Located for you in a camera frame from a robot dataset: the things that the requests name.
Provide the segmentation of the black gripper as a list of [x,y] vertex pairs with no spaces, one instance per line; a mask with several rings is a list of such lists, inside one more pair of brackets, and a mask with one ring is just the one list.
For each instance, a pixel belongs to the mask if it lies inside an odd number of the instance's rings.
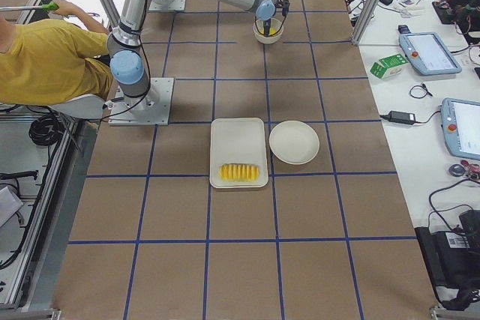
[[272,27],[272,19],[267,19],[262,21],[262,29],[263,30],[270,30]]

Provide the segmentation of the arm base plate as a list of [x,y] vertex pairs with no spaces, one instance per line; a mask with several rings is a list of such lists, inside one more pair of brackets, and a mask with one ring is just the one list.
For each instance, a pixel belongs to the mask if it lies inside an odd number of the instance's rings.
[[169,6],[158,6],[153,1],[149,5],[149,12],[154,13],[168,13],[168,12],[183,12],[185,10],[186,0],[175,0]]
[[118,85],[115,97],[122,97],[122,100],[112,105],[108,124],[111,126],[168,125],[173,87],[173,78],[151,78],[149,93],[134,106],[139,99],[125,97]]

